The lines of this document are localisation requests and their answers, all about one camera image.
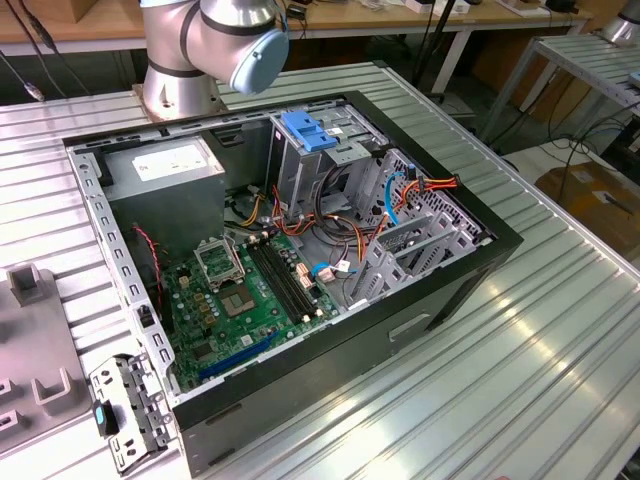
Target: blue pcie slot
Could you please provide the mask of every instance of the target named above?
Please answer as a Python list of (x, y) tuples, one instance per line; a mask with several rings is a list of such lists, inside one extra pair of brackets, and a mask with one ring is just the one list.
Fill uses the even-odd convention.
[(239, 363), (244, 362), (245, 360), (262, 353), (269, 349), (271, 346), (271, 342), (278, 336), (278, 332), (275, 331), (268, 337), (263, 338), (255, 345), (251, 345), (250, 347), (245, 348), (241, 352), (234, 353), (228, 358), (224, 360), (220, 360), (218, 363), (214, 363), (213, 365), (208, 366), (204, 370), (202, 370), (198, 375), (200, 376), (200, 380), (204, 380), (205, 378), (215, 377), (219, 373), (224, 372), (225, 370), (230, 369), (238, 365)]

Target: workbench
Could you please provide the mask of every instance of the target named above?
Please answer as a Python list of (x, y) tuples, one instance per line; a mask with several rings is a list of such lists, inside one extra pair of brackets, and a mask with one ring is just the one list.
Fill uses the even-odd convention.
[[(549, 64), (541, 75), (542, 80), (531, 90), (530, 96), (539, 94), (545, 83), (543, 80), (551, 78), (557, 68), (566, 70), (600, 94), (584, 113), (584, 121), (576, 133), (577, 137), (598, 120), (598, 112), (607, 98), (622, 108), (628, 107), (629, 112), (635, 115), (640, 114), (640, 88), (629, 81), (630, 73), (640, 72), (640, 46), (618, 47), (593, 34), (539, 37), (532, 39), (522, 53), (491, 107), (480, 138), (485, 141), (488, 139), (513, 91), (538, 55), (548, 59)], [(521, 109), (526, 110), (529, 105), (525, 100)]]
[[(522, 28), (569, 27), (567, 34), (580, 32), (591, 14), (549, 13), (539, 17), (521, 17), (494, 0), (471, 6), (465, 15), (452, 15), (444, 29), (456, 32), (433, 92), (442, 93), (453, 74), (472, 32)], [(346, 4), (314, 3), (308, 8), (306, 31), (296, 20), (290, 20), (292, 39), (358, 37), (424, 33), (428, 14), (417, 14), (406, 7), (392, 6), (374, 12), (356, 0)], [(439, 17), (433, 15), (432, 29)], [(98, 0), (77, 24), (42, 19), (63, 53), (131, 50), (146, 48), (142, 12), (131, 0)], [(33, 55), (31, 45), (9, 12), (0, 12), (0, 50), (5, 55)]]
[[(640, 275), (388, 68), (282, 74), (230, 109), (357, 89), (524, 243), (455, 316), (202, 478), (614, 478), (640, 444)], [(61, 138), (141, 125), (131, 92), (0, 109), (0, 272), (51, 269), (85, 372), (134, 353)], [(117, 478), (90, 412), (0, 461)], [(187, 478), (176, 446), (131, 478)]]

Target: ridged aluminum surface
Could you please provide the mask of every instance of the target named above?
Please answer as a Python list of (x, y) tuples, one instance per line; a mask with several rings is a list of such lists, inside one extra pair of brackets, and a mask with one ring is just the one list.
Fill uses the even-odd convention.
[(533, 45), (621, 106), (640, 102), (640, 89), (627, 80), (630, 73), (640, 72), (640, 46), (618, 47), (597, 35), (543, 37)]
[[(249, 100), (222, 92), (240, 108), (351, 89), (525, 241), (443, 327), (203, 478), (613, 478), (640, 444), (638, 274), (390, 70), (287, 73)], [(145, 122), (130, 93), (0, 109), (0, 268), (54, 271), (87, 372), (135, 342), (59, 139)], [(89, 414), (0, 471), (116, 478)], [(187, 470), (174, 448), (132, 478)]]

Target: sticker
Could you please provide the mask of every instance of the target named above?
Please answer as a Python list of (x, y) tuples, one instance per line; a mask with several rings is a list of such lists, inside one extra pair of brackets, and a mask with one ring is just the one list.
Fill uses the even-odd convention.
[(148, 182), (157, 178), (188, 172), (207, 166), (207, 161), (195, 145), (172, 148), (163, 152), (141, 155), (133, 160), (140, 180)]
[(593, 177), (589, 174), (589, 172), (585, 172), (584, 170), (577, 170), (571, 173), (581, 183), (593, 182)]
[(336, 270), (338, 270), (339, 272), (348, 272), (349, 271), (349, 266), (351, 265), (351, 262), (349, 262), (348, 260), (340, 260), (338, 262), (338, 264), (336, 265)]
[(327, 134), (329, 135), (340, 135), (342, 133), (342, 129), (341, 128), (328, 128), (325, 130), (325, 132), (327, 132)]

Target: blue clip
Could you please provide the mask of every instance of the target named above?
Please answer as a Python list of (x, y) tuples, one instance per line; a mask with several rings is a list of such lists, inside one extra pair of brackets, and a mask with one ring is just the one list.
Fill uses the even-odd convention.
[(291, 133), (302, 142), (307, 152), (316, 152), (338, 144), (338, 141), (328, 135), (320, 127), (320, 123), (307, 112), (287, 112), (283, 113), (281, 118)]

